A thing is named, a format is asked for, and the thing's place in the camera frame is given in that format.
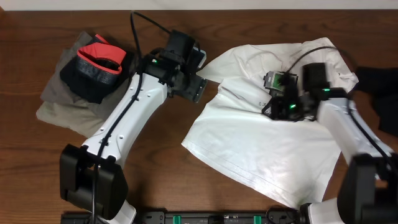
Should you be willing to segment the white t-shirt with robot print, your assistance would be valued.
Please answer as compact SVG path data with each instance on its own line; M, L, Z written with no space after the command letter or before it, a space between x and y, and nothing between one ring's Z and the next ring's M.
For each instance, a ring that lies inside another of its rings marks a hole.
M331 134L316 122L274 121L261 113L270 100L263 80L267 72L300 74L313 62L326 63L333 87L351 90L358 82L326 37L227 50L199 72L217 82L218 92L192 124L183 147L288 207L321 202L340 156Z

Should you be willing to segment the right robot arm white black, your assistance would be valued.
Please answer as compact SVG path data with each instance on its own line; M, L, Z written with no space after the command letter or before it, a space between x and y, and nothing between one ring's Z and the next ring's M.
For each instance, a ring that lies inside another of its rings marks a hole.
M262 113L281 121L317 121L348 164L337 198L306 203L296 223L397 223L397 154L380 141L344 88L333 87L324 63L303 66L302 76L267 72L270 101Z

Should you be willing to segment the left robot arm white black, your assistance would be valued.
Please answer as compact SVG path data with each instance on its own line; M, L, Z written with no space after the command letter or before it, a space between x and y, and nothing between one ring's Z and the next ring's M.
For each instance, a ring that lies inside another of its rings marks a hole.
M82 146L65 146L60 155L60 195L85 212L65 213L62 223L133 223L136 209L126 200L123 173L129 151L166 98L177 95L199 102L207 81L196 72L205 59L194 38L172 30L164 48L144 57L104 125Z

